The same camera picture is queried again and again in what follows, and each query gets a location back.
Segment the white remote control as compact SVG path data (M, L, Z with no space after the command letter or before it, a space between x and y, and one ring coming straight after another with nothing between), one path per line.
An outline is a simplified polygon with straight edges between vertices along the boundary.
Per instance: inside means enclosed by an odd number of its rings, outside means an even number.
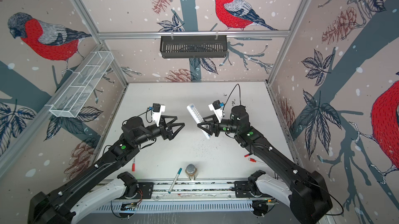
M205 122L203 117L200 115L199 111L197 110L197 108L195 107L194 104L188 105L187 110L190 113L190 115L192 116L192 118L194 119L194 121L196 122L196 124ZM203 130L202 130L202 132L205 135L205 137L209 140L210 137L207 137L206 133Z

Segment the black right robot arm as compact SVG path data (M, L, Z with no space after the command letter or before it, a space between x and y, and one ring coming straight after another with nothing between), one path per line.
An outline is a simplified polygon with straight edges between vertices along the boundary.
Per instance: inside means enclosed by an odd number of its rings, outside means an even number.
M278 151L251 126L245 106L234 106L229 119L222 119L217 109L208 117L199 117L198 128L209 136L220 132L232 133L238 144L250 154L261 159L280 177L276 180L264 171L257 171L248 179L254 196L269 195L290 207L302 224L316 224L333 207L324 177L314 171L310 173Z

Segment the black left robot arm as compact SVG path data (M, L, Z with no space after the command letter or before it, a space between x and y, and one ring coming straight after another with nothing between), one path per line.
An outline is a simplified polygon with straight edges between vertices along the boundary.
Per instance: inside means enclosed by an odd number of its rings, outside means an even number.
M161 116L159 124L144 126L141 117L124 122L122 134L109 149L84 172L48 194L39 192L29 206L29 224L70 224L77 215L73 208L90 190L119 170L140 151L140 145L158 137L173 140L185 127L176 116Z

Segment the silver metal binder clip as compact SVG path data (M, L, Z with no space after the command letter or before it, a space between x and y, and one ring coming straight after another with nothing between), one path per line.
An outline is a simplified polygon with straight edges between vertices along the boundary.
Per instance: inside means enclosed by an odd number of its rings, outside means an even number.
M198 170L194 164L189 164L186 167L185 173L190 180L195 180L197 177Z

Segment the teal capped marker pen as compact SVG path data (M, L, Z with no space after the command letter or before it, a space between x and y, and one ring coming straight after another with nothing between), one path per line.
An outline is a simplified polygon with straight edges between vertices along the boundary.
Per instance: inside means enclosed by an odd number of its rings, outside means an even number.
M177 174L176 174L176 176L175 176L175 178L174 178L174 180L173 180L173 182L172 182L172 184L171 184L171 186L170 186L170 188L169 188L169 190L168 190L168 193L169 193L169 194L172 193L172 191L173 191L173 189L174 189L174 186L175 186L175 184L176 184L176 182L177 182L177 180L178 180L178 178L179 178L181 172L182 172L182 168L180 168L180 169L178 170L178 172L177 172Z

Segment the red marker left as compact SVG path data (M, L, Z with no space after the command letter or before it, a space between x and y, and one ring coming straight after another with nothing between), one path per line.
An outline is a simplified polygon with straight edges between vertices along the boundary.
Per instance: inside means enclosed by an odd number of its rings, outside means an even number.
M135 172L136 171L136 167L135 167L135 158L133 158L133 161L132 161L132 172Z

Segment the black hanging plastic basket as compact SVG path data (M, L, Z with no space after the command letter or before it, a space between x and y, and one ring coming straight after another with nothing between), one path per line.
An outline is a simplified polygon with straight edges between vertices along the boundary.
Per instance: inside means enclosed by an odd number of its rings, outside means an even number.
M164 59L225 58L227 36L164 36L160 53Z

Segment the aluminium top crossbar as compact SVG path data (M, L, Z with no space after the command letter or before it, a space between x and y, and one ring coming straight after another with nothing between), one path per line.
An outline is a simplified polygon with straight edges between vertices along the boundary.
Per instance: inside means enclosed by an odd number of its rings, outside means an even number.
M202 32L101 32L100 40L158 39L163 36L227 36L228 38L288 38L290 31L202 31Z

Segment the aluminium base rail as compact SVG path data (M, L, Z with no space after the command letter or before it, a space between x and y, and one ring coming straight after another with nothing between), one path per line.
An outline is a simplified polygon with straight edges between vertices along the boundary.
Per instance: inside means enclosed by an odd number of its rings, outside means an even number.
M260 207L266 211L278 204L268 195L254 197L246 179L234 180L178 180L171 193L170 181L156 181L148 189L150 197L124 199L122 197L98 207L94 214L115 214L127 218L131 214L169 214L194 212L253 211Z

